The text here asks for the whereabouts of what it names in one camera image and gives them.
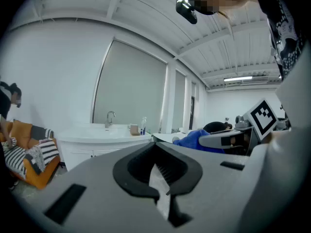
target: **ceiling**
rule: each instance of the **ceiling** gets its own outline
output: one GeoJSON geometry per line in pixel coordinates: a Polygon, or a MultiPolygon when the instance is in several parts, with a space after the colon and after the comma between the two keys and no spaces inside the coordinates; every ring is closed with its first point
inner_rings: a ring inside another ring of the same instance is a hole
{"type": "Polygon", "coordinates": [[[270,55],[266,16],[258,4],[250,2],[230,11],[230,22],[219,15],[197,13],[198,23],[192,25],[176,12],[175,3],[176,0],[27,0],[11,29],[47,19],[99,20],[160,45],[191,69],[210,91],[279,86],[279,70],[270,55]],[[224,83],[224,78],[237,75],[260,78],[243,85],[224,83]]]}

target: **black hair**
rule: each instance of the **black hair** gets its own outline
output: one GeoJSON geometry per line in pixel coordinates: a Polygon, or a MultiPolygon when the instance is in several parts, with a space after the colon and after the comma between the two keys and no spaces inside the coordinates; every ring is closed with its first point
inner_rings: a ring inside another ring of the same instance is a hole
{"type": "Polygon", "coordinates": [[[10,91],[12,94],[14,94],[14,92],[17,92],[17,95],[21,97],[21,90],[18,88],[16,83],[10,85],[10,91]]]}
{"type": "Polygon", "coordinates": [[[232,129],[232,124],[225,122],[225,127],[229,127],[230,129],[232,129]]]}

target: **black t-shirt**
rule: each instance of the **black t-shirt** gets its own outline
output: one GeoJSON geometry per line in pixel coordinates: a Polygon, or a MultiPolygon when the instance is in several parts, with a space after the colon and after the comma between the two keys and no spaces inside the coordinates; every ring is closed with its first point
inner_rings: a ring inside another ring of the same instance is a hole
{"type": "Polygon", "coordinates": [[[11,108],[11,91],[5,82],[0,82],[0,115],[6,119],[11,108]]]}
{"type": "Polygon", "coordinates": [[[213,132],[218,132],[218,131],[223,131],[227,127],[225,126],[224,123],[222,122],[211,122],[203,128],[207,133],[213,133],[213,132]]]}
{"type": "Polygon", "coordinates": [[[267,15],[272,46],[277,50],[276,62],[285,79],[295,66],[306,43],[306,25],[301,11],[306,0],[258,0],[261,10],[267,15]]]}

